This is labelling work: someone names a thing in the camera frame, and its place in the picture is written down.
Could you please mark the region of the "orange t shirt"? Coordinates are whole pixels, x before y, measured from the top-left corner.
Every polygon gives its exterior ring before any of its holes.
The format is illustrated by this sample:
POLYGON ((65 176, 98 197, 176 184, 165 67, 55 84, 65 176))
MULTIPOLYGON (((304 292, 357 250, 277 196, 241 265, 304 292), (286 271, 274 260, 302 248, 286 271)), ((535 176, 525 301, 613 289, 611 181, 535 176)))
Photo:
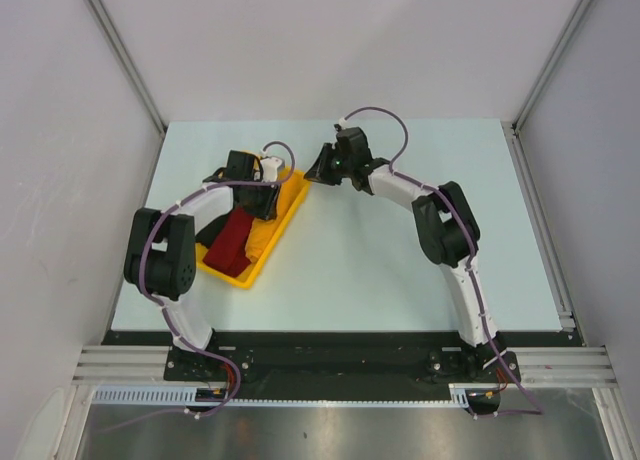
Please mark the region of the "orange t shirt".
POLYGON ((274 232, 280 225, 284 215, 288 212, 295 198, 293 190, 282 188, 276 204, 276 218, 274 220, 254 219, 245 245, 246 257, 251 263, 256 263, 264 253, 274 232))

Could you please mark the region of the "yellow plastic tray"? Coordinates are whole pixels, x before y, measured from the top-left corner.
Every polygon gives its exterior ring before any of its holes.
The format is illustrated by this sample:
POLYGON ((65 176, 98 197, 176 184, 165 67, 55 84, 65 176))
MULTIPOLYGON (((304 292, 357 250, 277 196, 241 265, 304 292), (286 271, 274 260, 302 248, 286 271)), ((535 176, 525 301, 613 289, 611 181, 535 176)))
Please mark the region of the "yellow plastic tray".
POLYGON ((263 242, 264 249, 237 277, 225 275, 206 265, 203 259, 207 253, 207 248, 200 243, 197 243, 195 246, 197 268, 236 288, 250 289, 259 277, 263 267, 266 265, 271 253, 278 245, 279 240, 284 235, 296 212, 306 200, 310 186, 311 183, 304 179, 304 172, 299 169, 296 169, 292 177, 284 183, 284 190, 286 193, 289 193, 289 198, 285 202, 284 208, 277 207, 277 218, 275 220, 263 221, 263 224, 269 225, 269 228, 265 230, 266 233, 269 233, 269 236, 263 242))

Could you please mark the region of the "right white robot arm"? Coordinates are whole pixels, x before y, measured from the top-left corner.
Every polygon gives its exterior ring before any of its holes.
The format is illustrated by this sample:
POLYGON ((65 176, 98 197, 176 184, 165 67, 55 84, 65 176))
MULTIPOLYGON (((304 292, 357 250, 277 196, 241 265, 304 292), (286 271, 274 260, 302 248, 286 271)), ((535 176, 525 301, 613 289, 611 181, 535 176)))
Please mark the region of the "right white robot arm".
POLYGON ((480 229, 461 186, 453 181, 427 185, 375 158, 359 127, 337 124, 336 141, 325 143, 305 174, 311 182, 337 186, 344 179, 357 191, 386 198, 412 213, 419 245, 447 281, 466 345, 463 373, 484 381, 495 371, 500 380, 519 381, 516 360, 508 356, 489 313, 479 279, 480 229))

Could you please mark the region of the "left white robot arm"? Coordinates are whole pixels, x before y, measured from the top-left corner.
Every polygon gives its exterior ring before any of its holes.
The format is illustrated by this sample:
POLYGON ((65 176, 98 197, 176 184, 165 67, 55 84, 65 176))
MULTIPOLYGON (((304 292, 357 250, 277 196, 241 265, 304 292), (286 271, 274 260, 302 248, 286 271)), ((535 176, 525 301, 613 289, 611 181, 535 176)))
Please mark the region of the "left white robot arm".
POLYGON ((251 265, 246 242, 252 223, 275 216, 284 170, 280 157, 232 150, 226 165, 186 198, 164 211, 140 208, 134 214, 124 278, 160 308, 174 345, 189 351, 187 369, 199 379, 219 372, 221 356, 208 347, 213 329, 189 298, 197 235, 209 235, 209 268, 231 278, 242 275, 251 265))

